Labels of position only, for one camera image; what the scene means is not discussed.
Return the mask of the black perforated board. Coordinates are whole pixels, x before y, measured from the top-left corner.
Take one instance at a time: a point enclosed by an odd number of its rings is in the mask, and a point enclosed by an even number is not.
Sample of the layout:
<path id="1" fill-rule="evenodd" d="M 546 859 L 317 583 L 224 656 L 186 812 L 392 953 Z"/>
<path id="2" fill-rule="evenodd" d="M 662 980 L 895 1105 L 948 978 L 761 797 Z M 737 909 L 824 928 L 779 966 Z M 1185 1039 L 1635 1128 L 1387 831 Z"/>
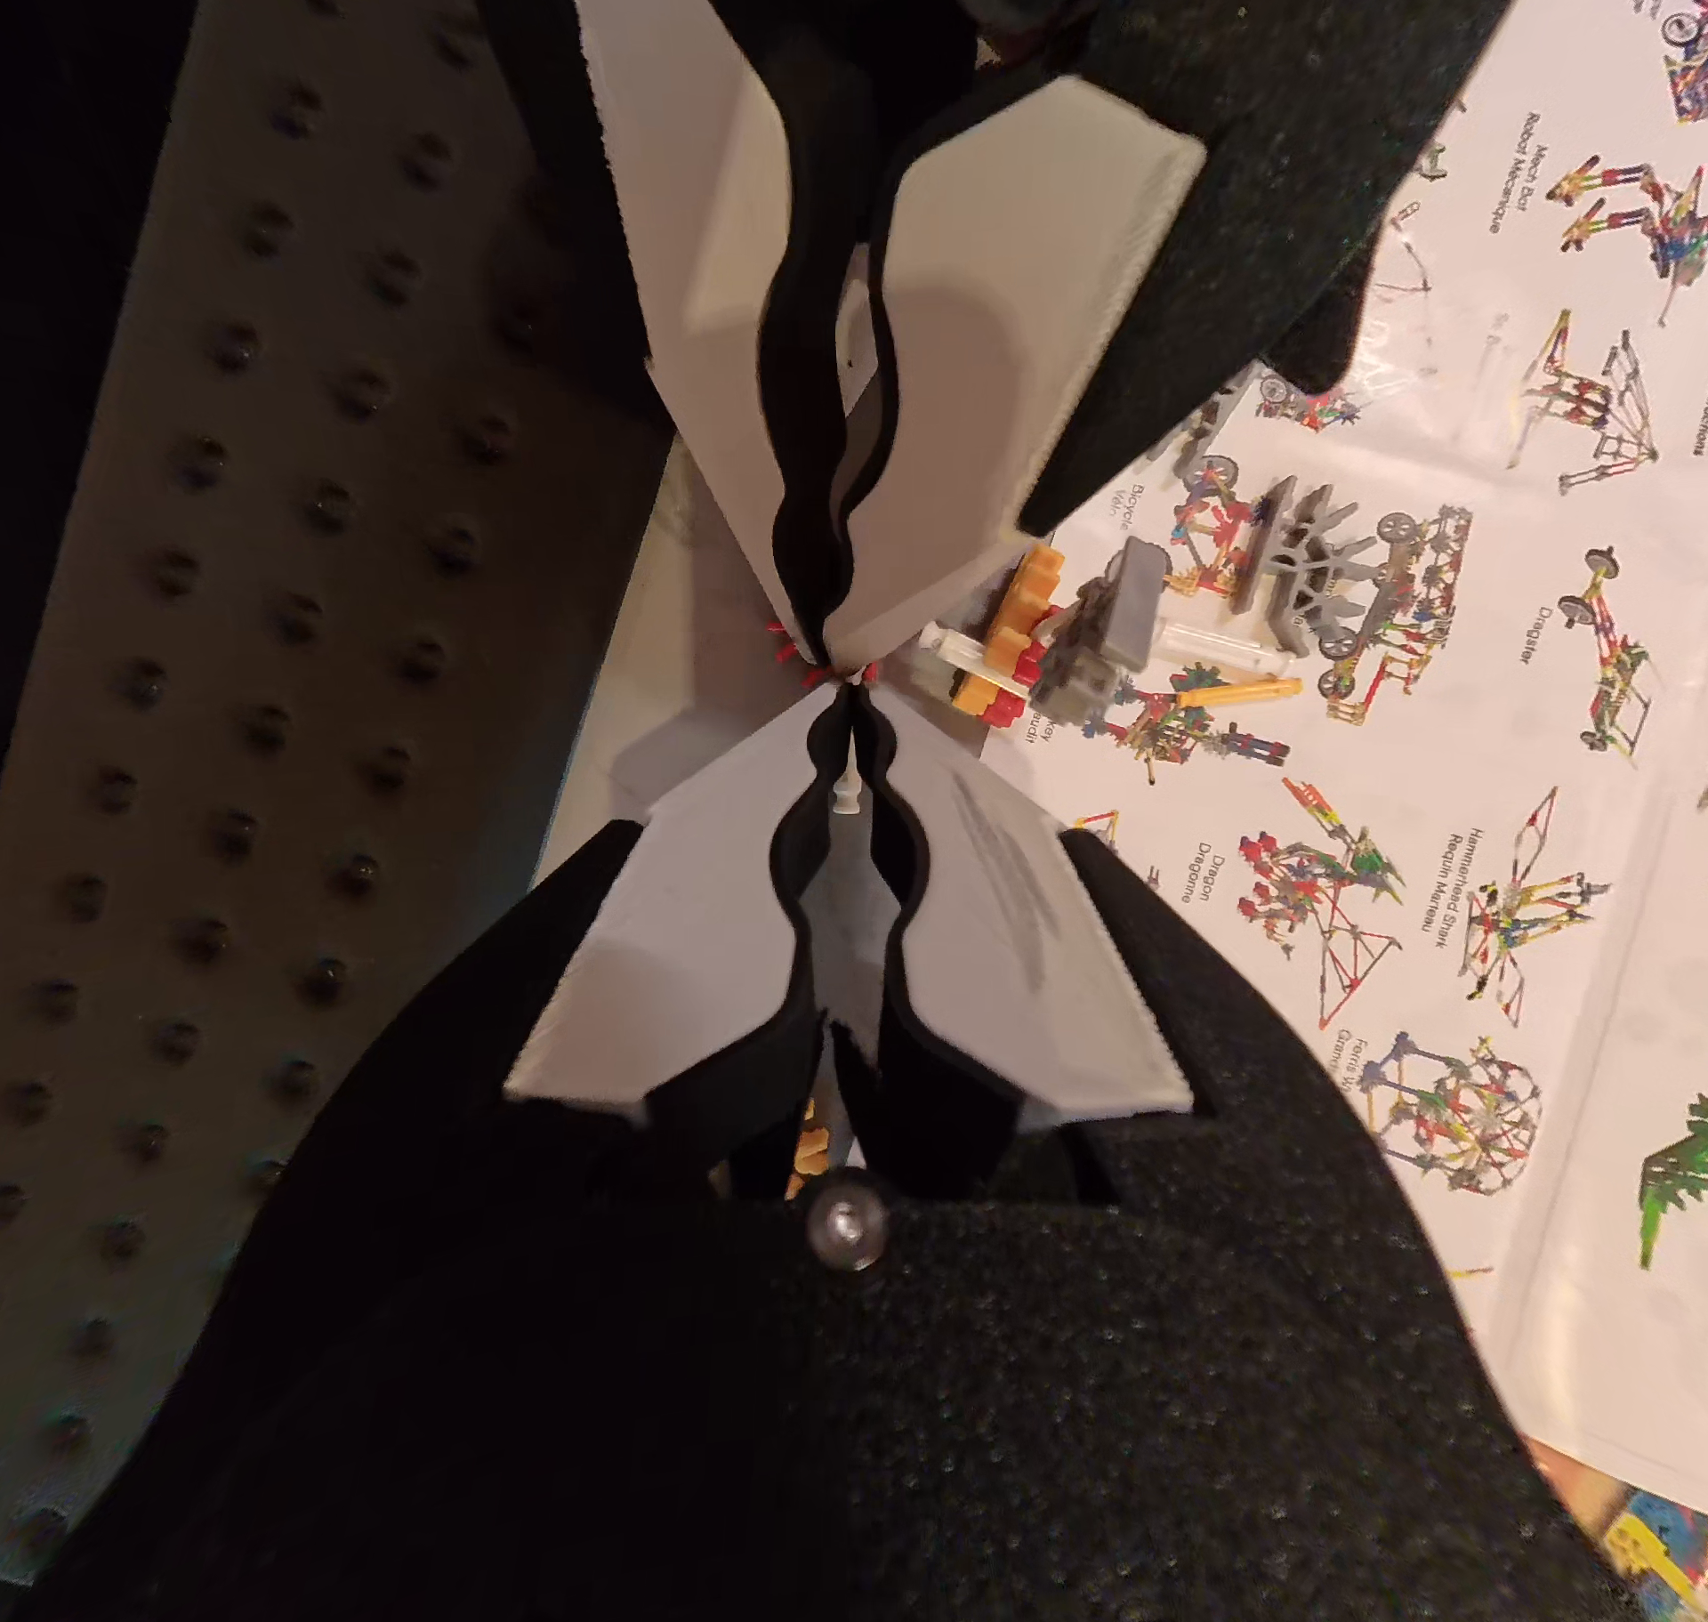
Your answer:
<path id="1" fill-rule="evenodd" d="M 199 0 L 5 770 L 5 1589 L 529 886 L 666 471 L 485 0 Z"/>

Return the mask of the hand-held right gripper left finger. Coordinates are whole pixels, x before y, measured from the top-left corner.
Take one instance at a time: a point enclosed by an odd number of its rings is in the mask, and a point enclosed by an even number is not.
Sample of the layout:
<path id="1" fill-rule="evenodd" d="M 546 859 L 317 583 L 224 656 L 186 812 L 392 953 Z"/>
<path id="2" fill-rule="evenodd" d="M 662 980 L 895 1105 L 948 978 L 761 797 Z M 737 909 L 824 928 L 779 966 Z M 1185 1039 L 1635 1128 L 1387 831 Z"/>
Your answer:
<path id="1" fill-rule="evenodd" d="M 803 898 L 853 692 L 822 686 L 655 802 L 506 1081 L 651 1126 L 771 1126 L 813 1086 Z"/>

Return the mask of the connector assembly on white rod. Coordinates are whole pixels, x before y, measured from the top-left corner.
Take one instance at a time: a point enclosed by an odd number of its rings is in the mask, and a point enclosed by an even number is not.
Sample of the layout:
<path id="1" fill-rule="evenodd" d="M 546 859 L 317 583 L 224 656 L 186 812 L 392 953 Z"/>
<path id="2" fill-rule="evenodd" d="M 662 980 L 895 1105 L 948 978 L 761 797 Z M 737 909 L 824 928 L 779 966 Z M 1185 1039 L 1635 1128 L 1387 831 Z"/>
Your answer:
<path id="1" fill-rule="evenodd" d="M 1099 726 L 1126 682 L 1147 667 L 1162 623 L 1169 558 L 1129 537 L 1076 593 L 1063 589 L 1065 555 L 1034 545 L 994 602 L 983 635 L 927 625 L 916 654 L 933 665 L 954 711 L 994 730 L 1040 717 Z"/>

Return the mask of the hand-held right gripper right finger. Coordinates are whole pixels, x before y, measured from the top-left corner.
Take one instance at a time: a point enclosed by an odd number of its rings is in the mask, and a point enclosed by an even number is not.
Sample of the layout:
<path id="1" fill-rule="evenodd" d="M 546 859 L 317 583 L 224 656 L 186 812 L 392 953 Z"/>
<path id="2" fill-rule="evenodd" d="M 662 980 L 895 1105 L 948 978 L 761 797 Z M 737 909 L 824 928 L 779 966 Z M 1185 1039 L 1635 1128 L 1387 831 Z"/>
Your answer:
<path id="1" fill-rule="evenodd" d="M 897 901 L 903 1027 L 1021 1124 L 1188 1115 L 1192 1090 L 1084 884 L 1066 827 L 908 703 L 859 692 L 872 856 Z"/>

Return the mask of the building instruction sheet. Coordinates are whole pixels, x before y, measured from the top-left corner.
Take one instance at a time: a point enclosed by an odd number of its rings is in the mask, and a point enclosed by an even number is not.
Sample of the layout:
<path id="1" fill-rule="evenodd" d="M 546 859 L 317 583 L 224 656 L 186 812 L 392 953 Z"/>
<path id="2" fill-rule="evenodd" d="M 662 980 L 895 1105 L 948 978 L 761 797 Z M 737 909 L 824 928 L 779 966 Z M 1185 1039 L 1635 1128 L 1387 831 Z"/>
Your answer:
<path id="1" fill-rule="evenodd" d="M 1236 616 L 1293 480 L 1356 562 L 1305 692 L 985 762 L 1108 839 L 1301 1031 L 1513 1416 L 1705 1508 L 1705 0 L 1518 0 L 1391 208 L 1328 394 L 1255 370 L 1057 532 Z"/>

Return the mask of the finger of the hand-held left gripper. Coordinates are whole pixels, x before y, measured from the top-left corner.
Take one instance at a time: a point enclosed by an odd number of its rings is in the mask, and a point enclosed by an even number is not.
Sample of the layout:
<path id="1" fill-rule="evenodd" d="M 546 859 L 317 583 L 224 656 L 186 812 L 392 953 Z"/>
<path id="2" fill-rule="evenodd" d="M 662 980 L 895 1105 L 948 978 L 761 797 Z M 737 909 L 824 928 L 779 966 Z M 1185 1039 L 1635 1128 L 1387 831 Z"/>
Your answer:
<path id="1" fill-rule="evenodd" d="M 895 436 L 847 520 L 836 667 L 899 650 L 1021 556 L 1026 499 L 1206 162 L 1202 139 L 1063 76 L 903 177 L 880 276 Z"/>
<path id="2" fill-rule="evenodd" d="M 647 368 L 803 654 L 849 587 L 843 311 L 861 303 L 849 0 L 573 0 Z"/>

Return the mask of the grey fan connector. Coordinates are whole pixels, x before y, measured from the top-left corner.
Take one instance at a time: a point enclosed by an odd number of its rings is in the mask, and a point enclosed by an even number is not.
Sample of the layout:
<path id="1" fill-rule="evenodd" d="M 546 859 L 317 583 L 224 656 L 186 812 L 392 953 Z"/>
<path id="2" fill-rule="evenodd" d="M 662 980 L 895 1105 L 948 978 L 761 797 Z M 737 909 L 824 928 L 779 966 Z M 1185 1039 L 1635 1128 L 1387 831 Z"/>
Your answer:
<path id="1" fill-rule="evenodd" d="M 1303 492 L 1297 476 L 1278 480 L 1255 509 L 1232 612 L 1261 610 L 1270 635 L 1295 657 L 1310 650 L 1330 661 L 1349 657 L 1362 619 L 1351 589 L 1381 575 L 1364 560 L 1377 537 L 1341 532 L 1356 513 L 1356 499 L 1335 495 L 1331 484 Z"/>

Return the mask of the red connector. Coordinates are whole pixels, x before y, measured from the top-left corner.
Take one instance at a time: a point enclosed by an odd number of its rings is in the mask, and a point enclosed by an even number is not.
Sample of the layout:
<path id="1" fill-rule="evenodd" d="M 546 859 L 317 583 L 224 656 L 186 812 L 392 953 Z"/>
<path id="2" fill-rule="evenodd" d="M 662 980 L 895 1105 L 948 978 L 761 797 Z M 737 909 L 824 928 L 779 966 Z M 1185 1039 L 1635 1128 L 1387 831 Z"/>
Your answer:
<path id="1" fill-rule="evenodd" d="M 821 688 L 828 690 L 832 684 L 870 690 L 882 682 L 882 661 L 866 661 L 845 669 L 830 667 L 813 659 L 779 617 L 769 617 L 765 631 L 769 640 L 773 640 L 775 663 L 794 667 L 805 694 Z"/>

